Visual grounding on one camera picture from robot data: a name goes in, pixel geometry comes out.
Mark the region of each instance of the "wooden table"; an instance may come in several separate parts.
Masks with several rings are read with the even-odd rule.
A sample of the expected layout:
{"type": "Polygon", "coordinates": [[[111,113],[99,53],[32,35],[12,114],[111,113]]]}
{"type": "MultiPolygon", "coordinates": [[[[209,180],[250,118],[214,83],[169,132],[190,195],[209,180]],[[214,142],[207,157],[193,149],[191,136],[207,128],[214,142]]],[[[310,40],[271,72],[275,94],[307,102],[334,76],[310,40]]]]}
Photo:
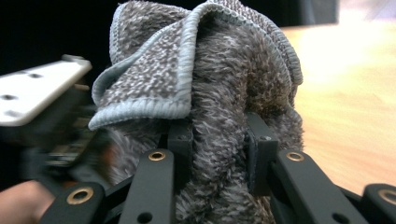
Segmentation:
{"type": "Polygon", "coordinates": [[[337,185],[396,186],[396,21],[284,29],[301,60],[304,148],[337,185]]]}

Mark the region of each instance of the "gray towel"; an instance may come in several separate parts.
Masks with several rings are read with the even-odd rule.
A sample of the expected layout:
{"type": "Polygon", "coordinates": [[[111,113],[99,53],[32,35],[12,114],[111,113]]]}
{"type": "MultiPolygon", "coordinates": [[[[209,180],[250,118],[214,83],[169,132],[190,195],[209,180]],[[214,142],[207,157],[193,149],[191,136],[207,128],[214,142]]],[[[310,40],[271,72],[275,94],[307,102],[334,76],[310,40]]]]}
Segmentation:
{"type": "Polygon", "coordinates": [[[303,82],[289,41],[237,0],[188,11],[150,2],[118,7],[110,34],[113,66],[95,81],[91,129],[119,145],[112,180],[133,175],[169,119],[193,125],[193,178],[177,195],[178,223],[272,223],[268,199],[248,193],[245,111],[258,113],[281,149],[302,149],[293,108],[303,82]]]}

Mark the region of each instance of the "wooden tabletop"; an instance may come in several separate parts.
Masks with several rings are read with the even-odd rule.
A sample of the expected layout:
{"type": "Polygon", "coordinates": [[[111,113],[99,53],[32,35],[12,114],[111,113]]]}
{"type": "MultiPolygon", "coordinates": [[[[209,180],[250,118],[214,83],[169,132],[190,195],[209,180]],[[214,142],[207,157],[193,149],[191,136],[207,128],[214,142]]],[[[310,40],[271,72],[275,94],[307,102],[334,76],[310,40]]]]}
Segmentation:
{"type": "Polygon", "coordinates": [[[337,185],[396,186],[396,21],[284,29],[300,58],[304,150],[337,185]]]}

